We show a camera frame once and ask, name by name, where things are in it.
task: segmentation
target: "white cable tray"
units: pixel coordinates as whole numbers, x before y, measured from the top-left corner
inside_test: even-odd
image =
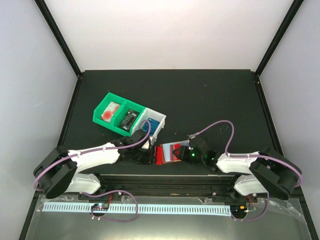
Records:
[[[45,202],[43,212],[90,213],[95,203]],[[111,203],[109,209],[95,210],[94,213],[134,214],[135,204]],[[139,204],[138,214],[174,215],[218,215],[230,217],[230,206],[224,205],[178,205],[178,204]]]

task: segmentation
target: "plastic storage bin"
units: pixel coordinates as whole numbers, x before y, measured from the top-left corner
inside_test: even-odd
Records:
[[[101,115],[103,114],[103,112],[105,111],[105,109],[107,108],[107,106],[109,105],[110,102],[115,102],[115,103],[119,104],[120,107],[114,113],[113,117],[110,120],[110,123],[108,123],[108,122],[101,119]],[[127,131],[119,128],[118,126],[121,123],[121,121],[124,119],[124,117],[129,109],[137,111],[140,114],[138,115],[138,117],[136,118],[134,123],[132,124],[130,132],[127,132]],[[148,118],[152,118],[152,119],[160,122],[160,124],[156,128],[153,136],[150,137],[151,144],[153,145],[155,143],[155,141],[157,140],[157,136],[158,136],[160,130],[163,129],[165,126],[166,115],[161,114],[161,113],[154,111],[150,108],[147,108],[145,106],[142,106],[142,105],[137,104],[133,101],[127,100],[123,97],[120,97],[118,95],[115,95],[115,94],[109,92],[104,97],[104,99],[99,103],[99,105],[95,108],[95,110],[93,111],[92,121],[96,124],[99,124],[99,125],[107,128],[107,129],[110,129],[110,130],[112,130],[122,136],[129,137],[136,130],[139,129],[140,123],[143,120],[147,120]]]

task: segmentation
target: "black frame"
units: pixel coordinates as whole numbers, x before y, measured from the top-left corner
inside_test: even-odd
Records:
[[[57,42],[59,43],[63,53],[65,54],[67,60],[69,61],[71,67],[73,68],[74,73],[78,77],[76,85],[75,85],[75,89],[74,89],[74,92],[72,95],[72,99],[71,99],[71,102],[70,102],[70,105],[69,105],[69,108],[68,108],[68,111],[66,114],[66,118],[65,118],[65,121],[64,121],[64,124],[62,127],[62,131],[61,131],[61,134],[60,134],[60,137],[58,140],[57,145],[60,146],[60,145],[63,145],[64,140],[65,140],[65,136],[66,136],[66,132],[67,132],[67,129],[69,126],[70,118],[73,113],[74,105],[77,100],[79,88],[80,88],[80,85],[82,82],[82,73],[81,73],[81,70],[79,69],[78,64],[77,64],[76,60],[74,59],[62,33],[60,32],[53,16],[51,15],[49,8],[46,5],[45,1],[44,0],[34,0],[34,1],[36,2],[38,8],[40,9],[44,19],[46,20],[48,26],[50,27],[52,33],[54,34]],[[265,120],[267,122],[269,133],[270,133],[270,136],[272,139],[272,143],[273,143],[274,149],[281,154],[283,154],[283,151],[281,149],[280,141],[277,136],[277,132],[276,132],[276,129],[275,129],[275,126],[274,126],[274,123],[273,123],[273,120],[272,120],[272,117],[270,114],[270,110],[269,110],[269,107],[268,107],[268,104],[266,101],[266,97],[265,97],[265,94],[264,94],[259,77],[262,74],[263,70],[265,69],[266,65],[268,64],[270,58],[272,57],[274,51],[276,50],[278,44],[280,43],[282,37],[284,36],[286,30],[290,26],[292,20],[294,19],[295,15],[297,14],[297,12],[303,2],[304,2],[304,0],[294,0],[292,2],[289,10],[287,11],[287,13],[281,23],[281,25],[279,26],[275,36],[273,37],[267,51],[265,52],[258,68],[256,69],[256,71],[254,73],[254,82],[255,82],[256,90],[259,95],[260,103],[261,103],[261,106],[262,106],[262,109],[264,112]],[[21,235],[19,237],[20,240],[24,240],[26,238],[28,228],[29,228],[29,225],[30,225],[30,222],[31,222],[33,212],[36,207],[39,195],[40,194],[38,192],[36,192],[33,196],[27,217],[25,219],[25,222],[24,222],[24,225],[23,225],[23,228],[21,231]],[[306,203],[306,200],[305,200],[305,197],[304,197],[304,194],[303,194],[301,188],[300,187],[296,188],[293,191],[291,196],[294,198],[299,198],[299,201],[300,201],[300,204],[301,204],[301,207],[302,207],[302,210],[303,210],[303,213],[304,213],[304,216],[305,216],[305,219],[307,222],[307,226],[308,226],[308,229],[309,229],[309,232],[310,232],[312,239],[314,239],[314,240],[319,239],[317,232],[316,232],[316,228],[314,226],[314,223],[312,221],[312,218],[311,218],[311,215],[309,212],[308,205]]]

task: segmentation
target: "blue object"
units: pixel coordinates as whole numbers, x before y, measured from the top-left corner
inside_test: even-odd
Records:
[[[158,127],[159,124],[160,124],[160,122],[157,121],[157,120],[154,120],[154,119],[151,118],[151,117],[149,117],[148,120],[149,120],[149,122],[150,122],[150,124],[151,124],[150,136],[152,136],[152,135],[155,133],[157,127]],[[144,123],[144,125],[143,125],[143,127],[142,127],[142,130],[143,130],[144,132],[146,132],[146,133],[148,132],[148,130],[149,130],[149,125],[148,125],[148,123],[146,123],[146,122]]]

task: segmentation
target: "black tabletop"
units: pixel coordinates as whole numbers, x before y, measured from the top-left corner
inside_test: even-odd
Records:
[[[166,115],[156,145],[182,141],[218,120],[230,120],[232,153],[273,147],[250,70],[87,70],[83,74],[63,145],[87,149],[121,136],[92,121],[108,92]],[[223,151],[231,127],[220,124],[201,136]],[[202,166],[184,162],[158,165],[106,164],[87,172],[111,175],[208,175]]]

